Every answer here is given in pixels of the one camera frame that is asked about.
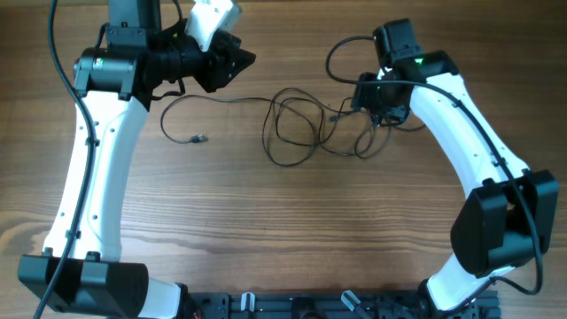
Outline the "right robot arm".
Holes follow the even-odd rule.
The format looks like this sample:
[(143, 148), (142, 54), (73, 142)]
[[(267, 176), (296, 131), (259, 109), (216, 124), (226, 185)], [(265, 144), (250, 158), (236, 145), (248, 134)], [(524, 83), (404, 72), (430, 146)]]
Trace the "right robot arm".
[(447, 318), (479, 304), (491, 284), (548, 251), (559, 186), (547, 170), (532, 171), (497, 136), (472, 101), (455, 62), (424, 52), (407, 19), (373, 35), (380, 69), (362, 74), (353, 108), (376, 125), (398, 127), (410, 115), (430, 130), (462, 184), (465, 203), (450, 231), (452, 255), (424, 281), (424, 314)]

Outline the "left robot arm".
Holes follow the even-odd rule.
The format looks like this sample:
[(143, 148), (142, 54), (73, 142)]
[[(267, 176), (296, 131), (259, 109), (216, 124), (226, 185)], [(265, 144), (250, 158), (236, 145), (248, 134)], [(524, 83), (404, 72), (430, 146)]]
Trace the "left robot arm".
[(183, 284), (121, 260), (120, 221), (133, 152), (155, 89), (191, 77), (206, 92), (228, 85), (254, 55), (231, 33), (232, 1), (198, 1), (171, 27), (157, 1), (111, 1), (95, 45), (64, 84), (77, 109), (74, 148), (57, 217), (38, 255), (20, 258), (19, 280), (36, 313), (113, 318), (198, 318)]

